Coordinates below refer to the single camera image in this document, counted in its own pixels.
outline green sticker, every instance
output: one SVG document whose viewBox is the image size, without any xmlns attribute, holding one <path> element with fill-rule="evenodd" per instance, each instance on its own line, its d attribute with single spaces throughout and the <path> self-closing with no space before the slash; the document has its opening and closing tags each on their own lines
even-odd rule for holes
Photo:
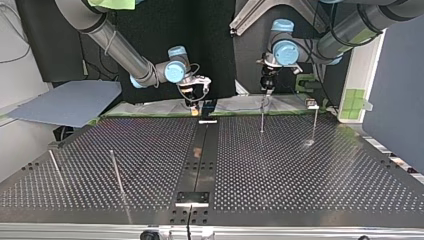
<svg viewBox="0 0 424 240">
<path fill-rule="evenodd" d="M 311 74 L 299 74 L 296 77 L 296 92 L 308 92 L 312 93 L 314 92 L 313 89 L 306 89 L 299 85 L 300 81 L 308 81 L 308 82 L 315 82 L 315 75 L 313 73 Z"/>
<path fill-rule="evenodd" d="M 115 10 L 134 10 L 135 0 L 89 0 L 91 6 L 105 7 Z"/>
<path fill-rule="evenodd" d="M 365 103 L 364 89 L 346 89 L 341 119 L 358 120 Z"/>
</svg>

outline metal rod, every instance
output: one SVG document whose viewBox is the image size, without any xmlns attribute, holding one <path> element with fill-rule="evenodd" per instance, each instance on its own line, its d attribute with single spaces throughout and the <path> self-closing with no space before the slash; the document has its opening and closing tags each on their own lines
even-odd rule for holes
<svg viewBox="0 0 424 240">
<path fill-rule="evenodd" d="M 319 111 L 319 109 L 315 110 L 314 129 L 312 131 L 312 141 L 315 141 L 315 130 L 316 130 L 316 127 L 317 127 L 318 111 Z"/>
<path fill-rule="evenodd" d="M 265 122 L 265 114 L 262 113 L 262 120 L 261 120 L 261 133 L 265 132 L 264 131 L 264 122 Z"/>
<path fill-rule="evenodd" d="M 265 132 L 265 98 L 267 95 L 264 95 L 261 102 L 261 133 Z"/>
<path fill-rule="evenodd" d="M 53 154 L 53 151 L 52 150 L 49 150 L 49 154 L 50 154 L 50 157 L 51 157 L 51 159 L 53 161 L 54 168 L 56 169 L 56 171 L 60 171 L 59 165 L 57 165 L 56 158 L 55 158 L 55 156 Z"/>
<path fill-rule="evenodd" d="M 122 185 L 122 181 L 121 181 L 121 174 L 119 174 L 118 163 L 116 162 L 115 152 L 113 150 L 110 150 L 110 157 L 112 158 L 113 167 L 115 168 L 115 173 L 116 173 L 116 179 L 118 180 L 118 184 L 119 184 L 119 188 L 121 189 L 121 193 L 125 194 L 124 186 Z"/>
</svg>

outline perforated metal table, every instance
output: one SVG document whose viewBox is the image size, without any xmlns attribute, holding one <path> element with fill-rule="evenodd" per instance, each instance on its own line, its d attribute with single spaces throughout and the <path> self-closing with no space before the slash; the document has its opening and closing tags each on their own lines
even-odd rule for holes
<svg viewBox="0 0 424 240">
<path fill-rule="evenodd" d="M 318 120 L 268 116 L 261 133 L 259 116 L 104 119 L 54 151 L 60 171 L 46 153 L 1 183 L 0 222 L 424 229 L 424 186 Z M 181 192 L 209 206 L 178 208 Z"/>
</svg>

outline black fabric background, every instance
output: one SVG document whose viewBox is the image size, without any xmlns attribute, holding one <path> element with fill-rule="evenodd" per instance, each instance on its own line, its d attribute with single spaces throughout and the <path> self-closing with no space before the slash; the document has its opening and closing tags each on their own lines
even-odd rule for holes
<svg viewBox="0 0 424 240">
<path fill-rule="evenodd" d="M 199 74 L 213 81 L 209 99 L 235 95 L 235 60 L 229 24 L 235 0 L 148 0 L 135 11 L 118 12 L 119 31 L 153 63 L 168 61 L 168 49 L 186 47 Z M 124 69 L 119 71 L 123 98 L 129 103 L 181 98 L 175 84 L 158 89 L 134 88 Z"/>
</svg>

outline white wall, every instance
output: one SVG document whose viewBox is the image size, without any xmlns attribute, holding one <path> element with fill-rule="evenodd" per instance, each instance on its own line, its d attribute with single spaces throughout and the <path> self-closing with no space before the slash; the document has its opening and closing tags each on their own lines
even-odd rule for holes
<svg viewBox="0 0 424 240">
<path fill-rule="evenodd" d="M 14 0 L 0 2 L 16 9 Z M 0 11 L 0 62 L 3 62 L 22 56 L 28 45 L 11 28 L 2 12 L 22 31 L 19 19 L 4 7 L 0 7 Z M 19 61 L 0 63 L 0 181 L 40 156 L 54 141 L 54 126 L 4 116 L 18 104 L 47 91 L 32 52 Z"/>
</svg>

